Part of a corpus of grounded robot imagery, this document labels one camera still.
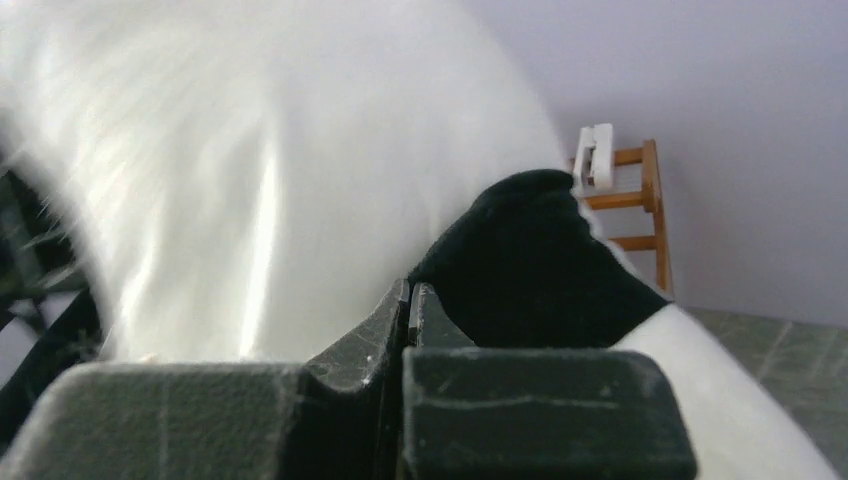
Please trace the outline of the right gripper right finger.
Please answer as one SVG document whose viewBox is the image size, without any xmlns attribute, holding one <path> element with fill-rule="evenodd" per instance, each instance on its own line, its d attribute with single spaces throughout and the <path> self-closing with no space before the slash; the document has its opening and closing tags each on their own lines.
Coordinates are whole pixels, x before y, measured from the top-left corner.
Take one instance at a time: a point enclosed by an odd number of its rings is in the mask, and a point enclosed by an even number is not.
<svg viewBox="0 0 848 480">
<path fill-rule="evenodd" d="M 659 365 L 629 351 L 476 346 L 417 285 L 403 354 L 410 479 L 693 479 Z"/>
</svg>

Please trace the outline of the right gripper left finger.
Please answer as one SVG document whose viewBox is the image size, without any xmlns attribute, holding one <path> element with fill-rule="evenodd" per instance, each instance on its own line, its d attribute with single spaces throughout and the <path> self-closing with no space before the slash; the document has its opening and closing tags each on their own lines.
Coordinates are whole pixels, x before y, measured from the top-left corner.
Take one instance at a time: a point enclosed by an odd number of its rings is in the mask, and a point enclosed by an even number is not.
<svg viewBox="0 0 848 480">
<path fill-rule="evenodd" d="M 35 403 L 5 479 L 392 479 L 410 306 L 399 280 L 304 364 L 88 363 Z"/>
</svg>

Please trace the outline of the black white checkered pillowcase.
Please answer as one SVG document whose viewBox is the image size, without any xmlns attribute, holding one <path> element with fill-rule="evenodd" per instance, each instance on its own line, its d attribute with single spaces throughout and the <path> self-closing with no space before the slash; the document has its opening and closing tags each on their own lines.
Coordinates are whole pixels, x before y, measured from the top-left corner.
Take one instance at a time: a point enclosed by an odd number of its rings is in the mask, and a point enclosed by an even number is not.
<svg viewBox="0 0 848 480">
<path fill-rule="evenodd" d="M 702 479 L 834 479 L 779 402 L 694 316 L 650 285 L 559 170 L 484 190 L 410 271 L 489 348 L 635 351 L 668 378 Z"/>
</svg>

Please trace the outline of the white pillow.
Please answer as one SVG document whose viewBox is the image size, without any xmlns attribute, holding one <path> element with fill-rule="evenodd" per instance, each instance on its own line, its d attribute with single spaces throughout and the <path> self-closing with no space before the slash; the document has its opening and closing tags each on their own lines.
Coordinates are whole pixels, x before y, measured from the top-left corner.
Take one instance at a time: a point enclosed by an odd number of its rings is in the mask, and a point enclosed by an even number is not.
<svg viewBox="0 0 848 480">
<path fill-rule="evenodd" d="M 457 1 L 5 1 L 1 131 L 117 362 L 303 362 L 487 187 L 561 168 Z"/>
</svg>

